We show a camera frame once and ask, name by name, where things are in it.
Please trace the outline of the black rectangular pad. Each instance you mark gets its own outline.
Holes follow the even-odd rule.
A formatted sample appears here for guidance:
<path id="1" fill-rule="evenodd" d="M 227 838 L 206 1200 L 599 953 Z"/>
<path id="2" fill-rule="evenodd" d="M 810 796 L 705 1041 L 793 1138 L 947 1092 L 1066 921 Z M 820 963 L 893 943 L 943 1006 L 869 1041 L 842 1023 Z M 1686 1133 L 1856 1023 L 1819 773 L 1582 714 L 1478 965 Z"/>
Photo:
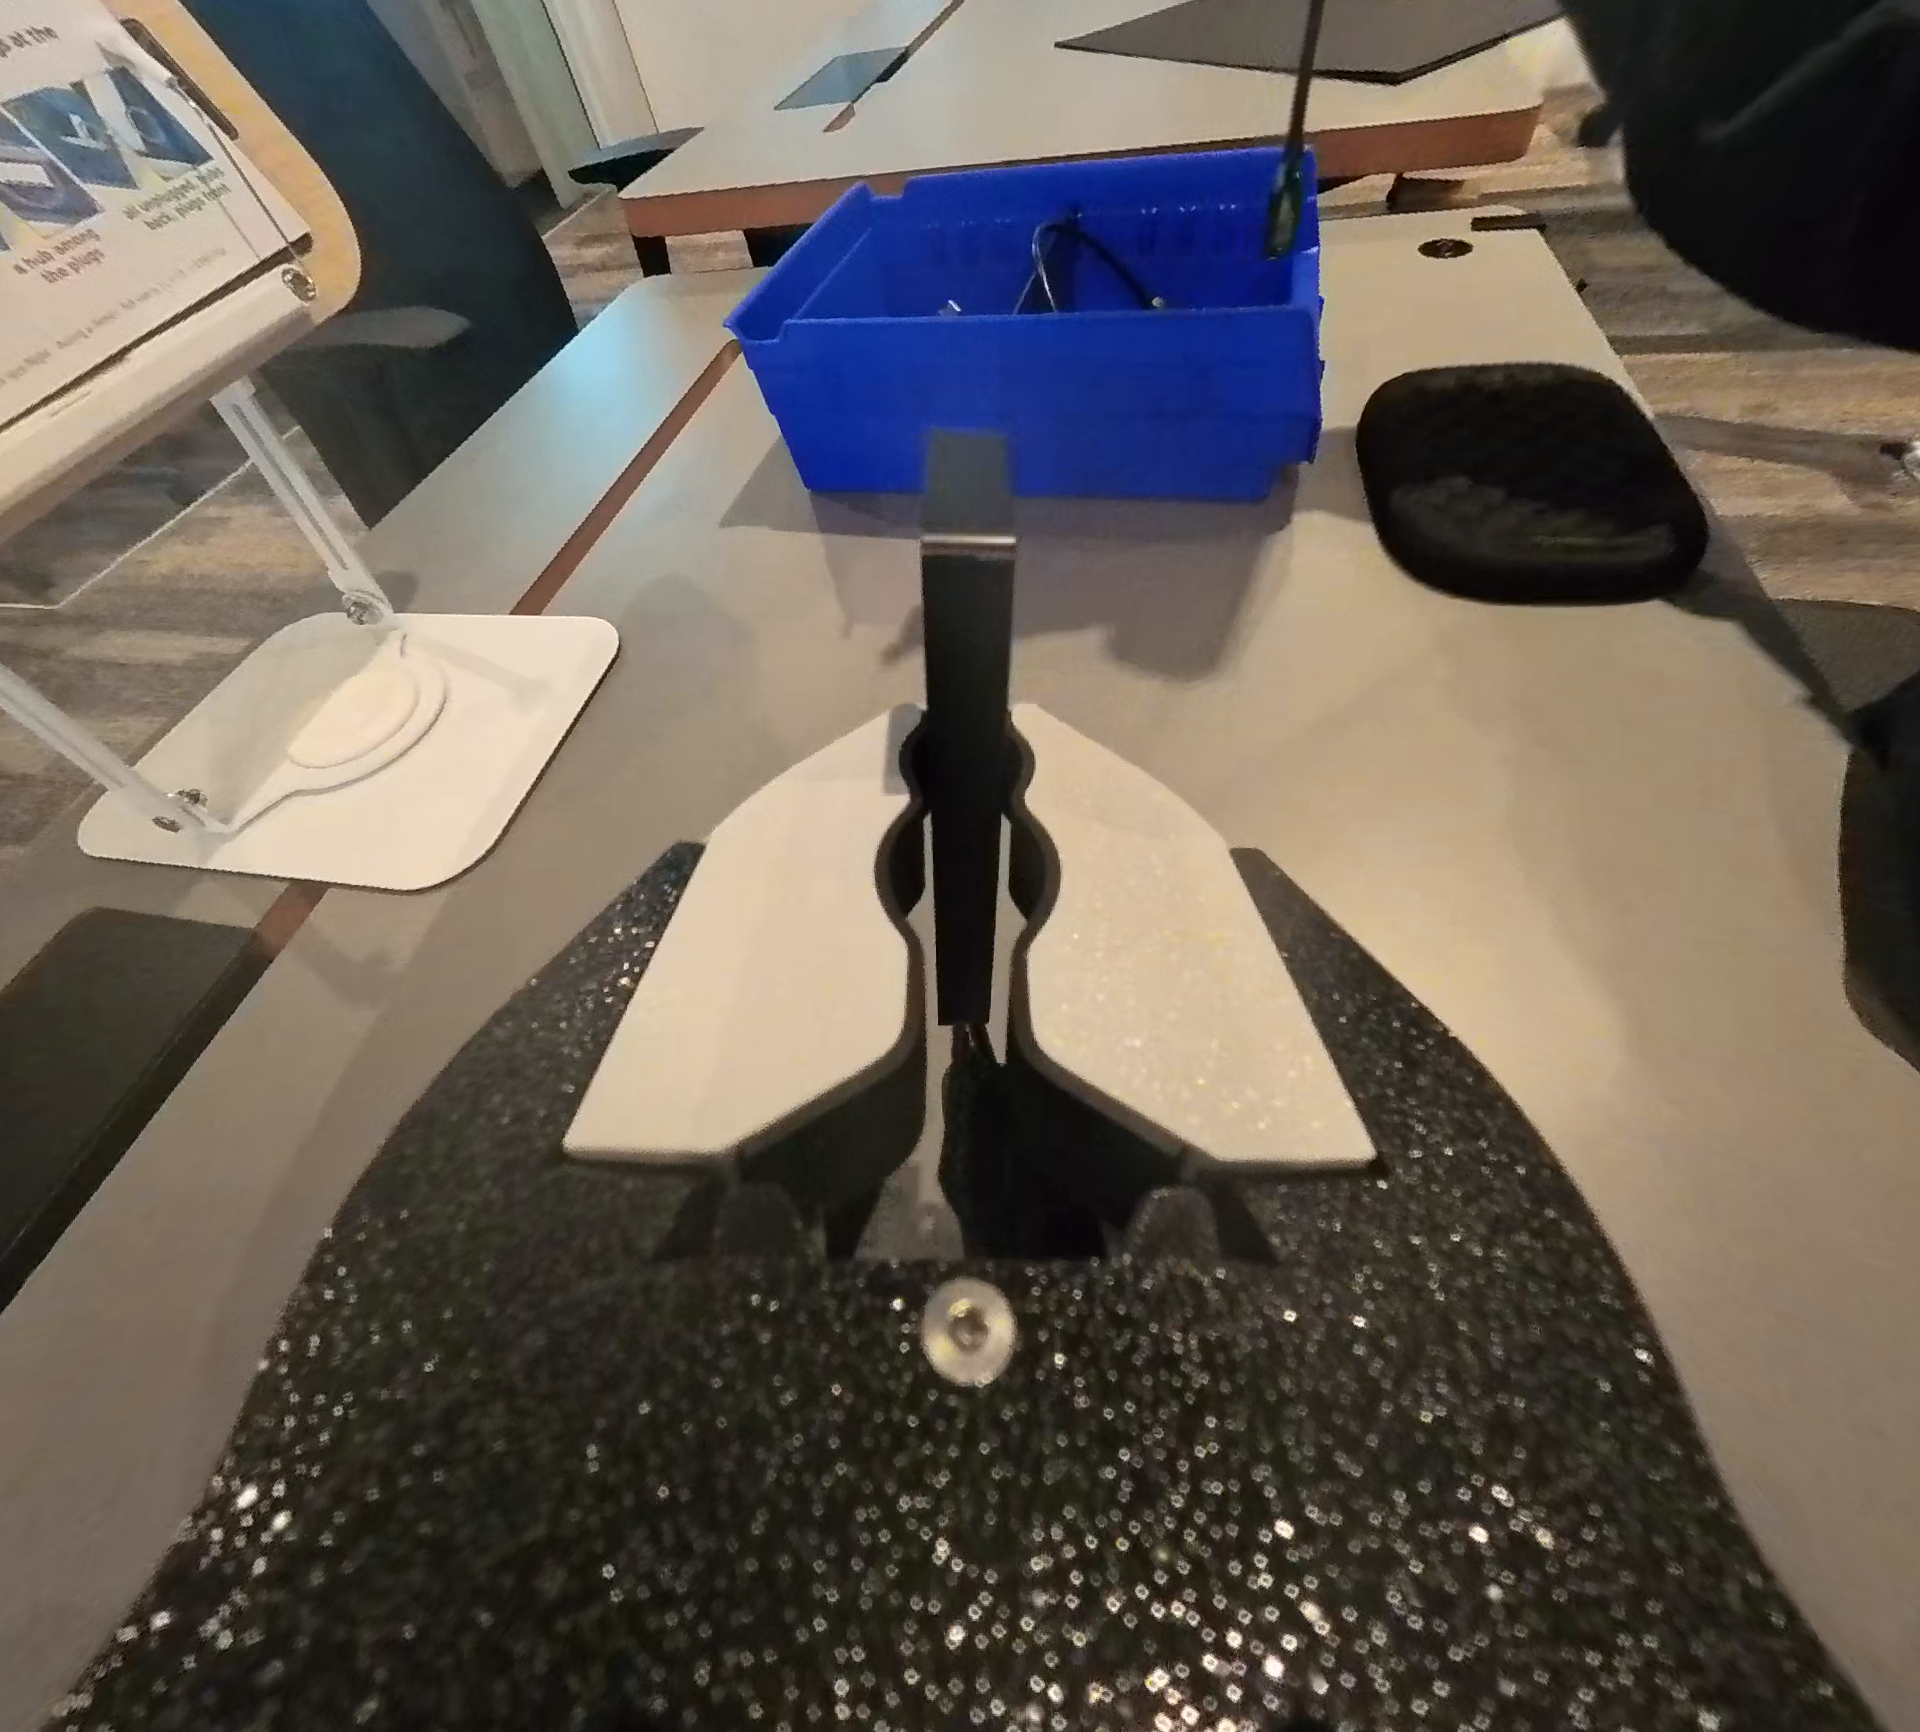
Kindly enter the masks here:
<path id="1" fill-rule="evenodd" d="M 0 1304 L 178 1087 L 266 947 L 258 929 L 77 909 L 0 992 Z"/>

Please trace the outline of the grey usb hub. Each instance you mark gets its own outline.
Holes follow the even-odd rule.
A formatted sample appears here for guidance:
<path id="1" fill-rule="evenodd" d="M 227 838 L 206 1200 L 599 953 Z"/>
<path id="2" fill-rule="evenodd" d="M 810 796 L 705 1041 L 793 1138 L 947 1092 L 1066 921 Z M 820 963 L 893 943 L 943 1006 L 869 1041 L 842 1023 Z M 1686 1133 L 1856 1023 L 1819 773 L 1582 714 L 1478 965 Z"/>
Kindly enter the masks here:
<path id="1" fill-rule="evenodd" d="M 998 838 L 1009 792 L 1018 498 L 992 429 L 929 434 L 922 510 L 940 1023 L 992 1012 Z"/>

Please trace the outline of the black oval wrist pad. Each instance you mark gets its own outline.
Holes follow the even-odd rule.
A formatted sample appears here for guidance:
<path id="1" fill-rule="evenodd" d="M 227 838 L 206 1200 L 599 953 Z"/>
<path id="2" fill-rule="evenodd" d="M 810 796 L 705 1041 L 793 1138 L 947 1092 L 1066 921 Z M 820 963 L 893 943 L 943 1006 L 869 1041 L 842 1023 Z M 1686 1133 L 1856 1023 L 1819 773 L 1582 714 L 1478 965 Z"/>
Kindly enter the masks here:
<path id="1" fill-rule="evenodd" d="M 1382 381 L 1356 415 L 1356 477 L 1377 548 L 1471 602 L 1649 602 L 1678 594 L 1714 544 L 1649 406 L 1575 362 Z"/>

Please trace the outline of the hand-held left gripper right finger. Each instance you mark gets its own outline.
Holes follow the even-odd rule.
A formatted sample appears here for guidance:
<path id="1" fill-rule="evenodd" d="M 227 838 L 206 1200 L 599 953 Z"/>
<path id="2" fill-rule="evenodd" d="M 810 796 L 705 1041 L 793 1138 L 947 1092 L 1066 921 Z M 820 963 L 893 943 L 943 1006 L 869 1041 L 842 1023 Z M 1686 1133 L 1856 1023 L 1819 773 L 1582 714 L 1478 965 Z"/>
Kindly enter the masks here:
<path id="1" fill-rule="evenodd" d="M 1102 1259 L 1162 1189 L 1231 1244 L 1244 1183 L 1377 1138 L 1231 838 L 1045 704 L 1009 708 L 1009 1244 Z"/>

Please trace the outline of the person's dark clothing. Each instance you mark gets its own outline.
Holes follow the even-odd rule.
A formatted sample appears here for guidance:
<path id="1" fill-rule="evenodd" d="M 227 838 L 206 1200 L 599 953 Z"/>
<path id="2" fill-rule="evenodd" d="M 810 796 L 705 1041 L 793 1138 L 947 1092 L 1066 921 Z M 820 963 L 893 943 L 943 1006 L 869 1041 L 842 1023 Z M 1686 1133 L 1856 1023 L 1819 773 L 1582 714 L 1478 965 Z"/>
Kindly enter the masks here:
<path id="1" fill-rule="evenodd" d="M 1838 897 L 1860 1023 L 1920 1060 L 1920 682 L 1856 714 L 1838 812 Z"/>

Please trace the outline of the blue plastic bin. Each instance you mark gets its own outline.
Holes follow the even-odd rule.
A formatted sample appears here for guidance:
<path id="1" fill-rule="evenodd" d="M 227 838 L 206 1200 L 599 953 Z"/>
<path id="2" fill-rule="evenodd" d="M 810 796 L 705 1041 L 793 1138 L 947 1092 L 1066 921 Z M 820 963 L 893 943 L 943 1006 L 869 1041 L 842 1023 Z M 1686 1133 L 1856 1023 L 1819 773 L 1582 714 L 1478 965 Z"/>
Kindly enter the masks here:
<path id="1" fill-rule="evenodd" d="M 1018 498 L 1264 500 L 1321 434 L 1319 156 L 913 175 L 842 192 L 725 327 L 805 491 L 922 491 L 934 429 L 992 429 Z"/>

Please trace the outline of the printed instruction sheet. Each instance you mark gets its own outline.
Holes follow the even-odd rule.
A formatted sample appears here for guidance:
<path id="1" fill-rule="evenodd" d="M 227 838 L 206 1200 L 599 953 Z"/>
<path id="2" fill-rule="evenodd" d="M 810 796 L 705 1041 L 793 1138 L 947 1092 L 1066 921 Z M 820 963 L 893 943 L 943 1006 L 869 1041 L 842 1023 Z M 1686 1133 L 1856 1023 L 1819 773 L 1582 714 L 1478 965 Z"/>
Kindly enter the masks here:
<path id="1" fill-rule="evenodd" d="M 104 0 L 0 0 L 4 425 L 308 238 Z"/>

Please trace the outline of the white wooden document stand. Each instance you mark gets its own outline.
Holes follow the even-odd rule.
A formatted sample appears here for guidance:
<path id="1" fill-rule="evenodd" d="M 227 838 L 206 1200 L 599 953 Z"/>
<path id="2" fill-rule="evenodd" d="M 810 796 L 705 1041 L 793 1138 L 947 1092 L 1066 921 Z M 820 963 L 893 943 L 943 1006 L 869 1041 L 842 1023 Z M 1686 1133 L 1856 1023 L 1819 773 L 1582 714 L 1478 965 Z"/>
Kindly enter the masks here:
<path id="1" fill-rule="evenodd" d="M 118 752 L 18 668 L 4 668 L 4 714 L 92 778 L 96 805 L 77 813 L 92 860 L 439 889 L 499 851 L 618 635 L 590 613 L 393 602 L 258 395 L 258 375 L 360 297 L 354 215 L 178 0 L 104 0 L 104 10 L 243 133 L 243 156 L 308 215 L 313 238 L 4 425 L 4 532 L 44 521 L 206 401 L 317 550 L 343 611 L 258 641 L 148 762 Z"/>

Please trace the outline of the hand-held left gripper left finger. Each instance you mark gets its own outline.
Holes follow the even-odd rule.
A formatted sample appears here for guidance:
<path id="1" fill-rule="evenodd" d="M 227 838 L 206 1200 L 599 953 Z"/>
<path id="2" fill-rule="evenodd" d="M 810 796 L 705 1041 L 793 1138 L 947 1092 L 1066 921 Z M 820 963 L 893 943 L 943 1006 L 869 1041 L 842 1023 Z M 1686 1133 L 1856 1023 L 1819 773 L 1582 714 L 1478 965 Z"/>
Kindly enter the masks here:
<path id="1" fill-rule="evenodd" d="M 922 708 L 752 790 L 699 851 L 566 1126 L 584 1170 L 783 1189 L 857 1259 L 929 1126 Z"/>

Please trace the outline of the black desk mat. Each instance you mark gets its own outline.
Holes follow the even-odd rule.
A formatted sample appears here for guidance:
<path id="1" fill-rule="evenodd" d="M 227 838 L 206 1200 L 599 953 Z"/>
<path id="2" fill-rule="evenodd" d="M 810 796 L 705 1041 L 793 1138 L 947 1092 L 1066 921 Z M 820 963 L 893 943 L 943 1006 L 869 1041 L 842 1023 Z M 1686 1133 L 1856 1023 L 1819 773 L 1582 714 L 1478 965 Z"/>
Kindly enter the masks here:
<path id="1" fill-rule="evenodd" d="M 1060 50 L 1303 74 L 1304 10 L 1313 0 L 1180 0 L 1169 10 L 1060 39 Z M 1321 0 L 1313 74 L 1405 81 L 1560 15 L 1560 0 Z"/>

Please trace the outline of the thin cable green plug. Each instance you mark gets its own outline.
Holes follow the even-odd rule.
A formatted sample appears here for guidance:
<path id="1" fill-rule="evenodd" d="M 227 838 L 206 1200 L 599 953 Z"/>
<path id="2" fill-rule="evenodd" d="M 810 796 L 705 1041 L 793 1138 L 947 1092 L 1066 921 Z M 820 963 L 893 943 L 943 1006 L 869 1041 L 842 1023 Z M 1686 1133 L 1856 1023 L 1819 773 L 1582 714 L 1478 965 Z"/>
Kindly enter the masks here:
<path id="1" fill-rule="evenodd" d="M 1319 76 L 1319 50 L 1321 50 L 1321 15 L 1330 0 L 1304 0 L 1303 22 L 1303 50 L 1293 50 L 1293 76 L 1291 76 L 1291 121 L 1284 121 L 1284 164 L 1266 192 L 1266 259 L 1291 259 L 1303 247 L 1303 215 L 1304 215 L 1304 104 L 1313 104 L 1313 76 Z"/>

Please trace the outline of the black office chair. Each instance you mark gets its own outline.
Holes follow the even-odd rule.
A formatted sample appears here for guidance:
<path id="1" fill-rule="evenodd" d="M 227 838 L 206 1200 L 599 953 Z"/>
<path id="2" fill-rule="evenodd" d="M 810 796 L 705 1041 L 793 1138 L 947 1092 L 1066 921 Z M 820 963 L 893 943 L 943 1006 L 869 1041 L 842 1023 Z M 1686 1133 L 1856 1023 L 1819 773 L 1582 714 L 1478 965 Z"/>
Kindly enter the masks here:
<path id="1" fill-rule="evenodd" d="M 566 273 L 370 0 L 178 3 L 354 215 L 360 297 L 266 393 L 373 525 L 574 338 Z"/>

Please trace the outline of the white wood-edged table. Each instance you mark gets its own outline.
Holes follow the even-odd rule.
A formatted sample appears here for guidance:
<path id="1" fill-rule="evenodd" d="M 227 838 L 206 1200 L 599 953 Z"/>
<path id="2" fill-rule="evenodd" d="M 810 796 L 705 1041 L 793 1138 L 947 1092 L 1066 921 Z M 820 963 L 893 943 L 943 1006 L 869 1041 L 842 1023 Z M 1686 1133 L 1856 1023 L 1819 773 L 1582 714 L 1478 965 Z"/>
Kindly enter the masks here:
<path id="1" fill-rule="evenodd" d="M 913 175 L 1281 143 L 1284 74 L 1060 50 L 1180 0 L 947 0 L 907 68 L 839 114 L 751 114 L 618 192 L 631 238 L 813 225 L 851 184 Z M 1313 76 L 1321 181 L 1520 164 L 1549 89 L 1527 39 L 1405 81 Z"/>

